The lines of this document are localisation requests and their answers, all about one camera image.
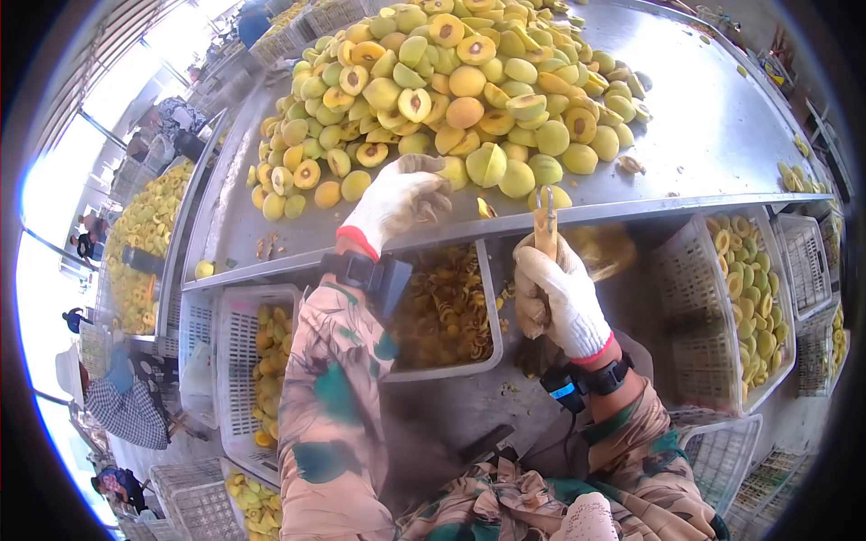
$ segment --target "stainless steel table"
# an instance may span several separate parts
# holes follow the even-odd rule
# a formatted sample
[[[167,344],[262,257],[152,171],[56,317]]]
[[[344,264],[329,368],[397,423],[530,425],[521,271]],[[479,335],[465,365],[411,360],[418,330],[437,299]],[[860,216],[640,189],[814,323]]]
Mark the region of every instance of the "stainless steel table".
[[[574,206],[559,212],[560,223],[830,197],[784,192],[778,161],[801,163],[817,180],[824,180],[823,170],[798,153],[794,133],[803,140],[806,136],[778,93],[772,92],[771,83],[724,37],[706,44],[691,26],[702,24],[697,19],[635,0],[596,0],[572,6],[571,11],[586,20],[583,35],[594,48],[652,78],[645,103],[655,119],[646,126],[630,125],[636,142],[627,154],[644,164],[645,176],[626,176],[605,162],[589,176],[566,170],[558,186],[569,193]],[[738,73],[738,64],[746,68],[747,77]],[[311,267],[333,247],[335,230],[352,211],[353,204],[345,201],[318,209],[311,193],[300,218],[272,223],[253,206],[245,181],[248,168],[259,161],[259,124],[274,113],[274,103],[289,88],[288,79],[274,87],[265,87],[260,80],[238,113],[193,225],[183,268],[184,291]],[[392,148],[390,159],[396,156]],[[327,180],[326,165],[322,172],[322,180]],[[475,200],[480,194],[469,183],[454,194],[454,211],[438,225],[416,227],[386,248],[420,248],[532,230],[526,200],[484,190],[500,217],[481,220]],[[256,258],[257,241],[268,243],[271,234],[279,236],[276,246],[284,251],[275,250],[271,261]],[[193,269],[202,259],[214,261],[217,274],[194,280]],[[235,265],[227,265],[228,260]]]

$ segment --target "worker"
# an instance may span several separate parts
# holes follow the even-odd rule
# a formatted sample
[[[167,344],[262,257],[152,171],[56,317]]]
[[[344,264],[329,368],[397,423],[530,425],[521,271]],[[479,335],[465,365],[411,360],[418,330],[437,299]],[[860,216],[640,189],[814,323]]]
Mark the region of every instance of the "worker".
[[[99,242],[99,237],[96,233],[85,231],[78,235],[69,237],[69,244],[75,246],[75,251],[91,268],[94,264],[90,260],[102,261],[102,252],[105,250],[105,245]]]
[[[105,242],[105,234],[108,231],[108,220],[100,218],[95,210],[91,210],[87,216],[79,214],[78,223],[83,225],[86,231],[95,233],[99,242]]]
[[[90,478],[90,484],[102,495],[117,494],[120,501],[134,507],[138,514],[147,509],[141,483],[135,479],[132,470],[106,467],[99,475]]]
[[[263,2],[248,0],[241,6],[238,16],[240,19],[237,22],[237,37],[244,47],[250,49],[270,28],[268,18],[271,13]]]
[[[79,325],[81,325],[81,321],[89,323],[90,325],[94,324],[93,321],[79,314],[78,312],[80,311],[80,308],[73,308],[69,312],[64,312],[61,316],[63,317],[63,320],[66,321],[66,326],[69,327],[69,330],[74,332],[75,334],[78,334],[80,332],[78,327]]]
[[[435,173],[444,166],[443,158],[417,154],[385,166],[337,230],[336,254],[376,261],[413,221],[435,222],[436,210],[450,210],[450,183]],[[365,292],[324,274],[301,305],[281,394],[283,539],[728,537],[701,500],[649,379],[631,369],[614,338],[581,260],[559,237],[551,261],[533,248],[532,236],[514,258],[521,329],[544,332],[586,381],[611,377],[589,389],[594,423],[582,432],[591,446],[589,480],[546,479],[500,455],[472,466],[414,512],[393,516],[379,498],[388,455],[378,382],[397,347],[368,310]]]
[[[199,133],[208,118],[178,97],[165,98],[156,105],[148,106],[130,126],[131,132],[135,126],[153,128],[156,133],[165,135],[172,144],[181,133],[195,135]]]
[[[150,146],[142,139],[140,132],[135,132],[129,140],[129,143],[126,144],[126,155],[140,164],[145,162],[147,153],[150,150]]]
[[[78,356],[64,351],[55,359],[57,383],[109,434],[139,447],[165,449],[172,433],[152,368],[158,361],[146,353],[129,351],[119,330],[113,339],[111,366],[105,376],[91,378]]]

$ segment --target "black wristband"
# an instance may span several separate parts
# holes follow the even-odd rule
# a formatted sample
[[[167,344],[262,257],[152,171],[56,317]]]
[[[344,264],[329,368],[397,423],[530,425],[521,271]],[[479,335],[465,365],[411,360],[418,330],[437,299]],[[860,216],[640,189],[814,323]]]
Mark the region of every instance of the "black wristband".
[[[634,368],[631,355],[623,351],[623,357],[617,361],[611,361],[604,368],[593,372],[586,372],[580,368],[580,382],[593,395],[606,396],[623,386],[625,375],[629,368]]]

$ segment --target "red glove cuff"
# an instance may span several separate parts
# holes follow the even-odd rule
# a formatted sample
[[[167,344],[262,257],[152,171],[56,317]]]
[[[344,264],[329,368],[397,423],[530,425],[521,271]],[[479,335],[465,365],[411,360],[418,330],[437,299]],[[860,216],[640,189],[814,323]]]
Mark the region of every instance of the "red glove cuff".
[[[367,237],[364,235],[363,231],[353,225],[344,225],[337,229],[337,237],[340,238],[341,236],[347,236],[357,242],[358,245],[364,249],[367,255],[369,255],[374,262],[378,263],[379,255],[376,250],[370,246],[370,243],[367,241]]]
[[[594,363],[594,362],[598,361],[602,357],[602,355],[604,355],[604,353],[608,350],[608,348],[611,347],[611,344],[613,344],[613,331],[611,331],[611,335],[609,337],[607,337],[607,342],[604,342],[604,345],[602,346],[601,350],[599,350],[598,353],[596,353],[595,355],[591,355],[589,357],[582,357],[582,358],[572,357],[569,359],[569,361],[572,363],[575,363],[577,365]]]

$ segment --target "black cable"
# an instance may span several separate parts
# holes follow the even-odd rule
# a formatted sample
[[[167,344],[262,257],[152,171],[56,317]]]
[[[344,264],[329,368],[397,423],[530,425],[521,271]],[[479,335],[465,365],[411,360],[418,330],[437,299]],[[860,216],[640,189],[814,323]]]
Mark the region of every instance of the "black cable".
[[[578,414],[572,412],[572,425],[568,427],[568,432],[565,433],[565,439],[562,441],[562,454],[565,456],[565,465],[568,466],[568,475],[569,477],[574,477],[574,470],[572,469],[572,461],[568,456],[568,439],[572,437],[572,433],[574,432],[574,424],[578,421]]]

